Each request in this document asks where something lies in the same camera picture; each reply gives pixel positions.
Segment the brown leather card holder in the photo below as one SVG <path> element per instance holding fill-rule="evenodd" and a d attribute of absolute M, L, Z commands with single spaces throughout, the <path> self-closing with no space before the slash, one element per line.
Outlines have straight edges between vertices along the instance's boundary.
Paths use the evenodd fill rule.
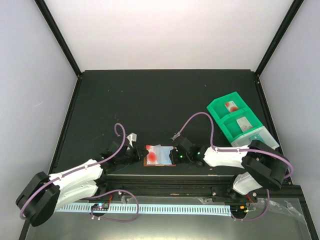
<path fill-rule="evenodd" d="M 154 145 L 157 146 L 158 160 L 157 164 L 149 165 L 146 163 L 146 158 L 143 160 L 144 167 L 174 167 L 175 164 L 171 163 L 169 154 L 170 151 L 174 148 L 173 146 L 162 146 L 160 144 Z"/>

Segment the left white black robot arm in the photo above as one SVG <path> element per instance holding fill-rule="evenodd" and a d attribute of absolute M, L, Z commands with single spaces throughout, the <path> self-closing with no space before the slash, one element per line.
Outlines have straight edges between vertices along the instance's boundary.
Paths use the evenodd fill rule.
<path fill-rule="evenodd" d="M 71 169 L 46 174 L 36 173 L 17 197 L 19 217 L 33 227 L 45 223 L 55 211 L 81 199 L 103 199 L 108 192 L 99 178 L 117 165 L 131 165 L 148 155 L 143 146 L 128 139 L 115 140 L 97 159 L 89 159 Z"/>

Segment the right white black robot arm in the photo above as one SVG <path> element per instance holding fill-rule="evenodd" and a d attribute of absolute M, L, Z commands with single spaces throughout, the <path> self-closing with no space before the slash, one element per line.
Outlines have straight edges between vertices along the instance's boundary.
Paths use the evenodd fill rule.
<path fill-rule="evenodd" d="M 212 194 L 225 203 L 244 203 L 248 194 L 258 189 L 279 191 L 287 172 L 289 160 L 260 140 L 238 147 L 212 147 L 193 144 L 184 136 L 177 137 L 169 152 L 173 165 L 190 164 L 198 167 L 231 167 L 244 170 L 232 177 L 228 186 L 213 188 Z"/>

